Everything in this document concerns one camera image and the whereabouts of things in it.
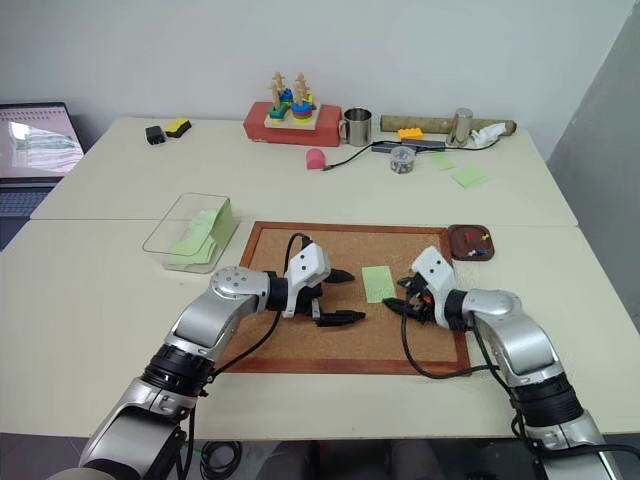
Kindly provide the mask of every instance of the gray floor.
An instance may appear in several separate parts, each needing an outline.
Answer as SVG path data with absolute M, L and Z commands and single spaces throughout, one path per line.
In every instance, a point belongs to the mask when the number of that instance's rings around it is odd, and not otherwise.
M 0 479 L 41 480 L 77 465 L 83 438 L 44 437 L 36 435 L 0 434 Z M 610 443 L 628 443 L 640 447 L 640 435 L 615 435 Z M 500 480 L 534 480 L 531 457 L 515 440 L 433 440 L 448 480 L 466 480 L 472 471 L 488 471 Z M 255 478 L 265 458 L 277 442 L 244 442 L 243 459 L 233 480 Z M 625 479 L 640 478 L 640 462 L 630 455 L 618 454 L 618 464 Z M 189 479 L 200 477 L 199 457 L 194 456 Z

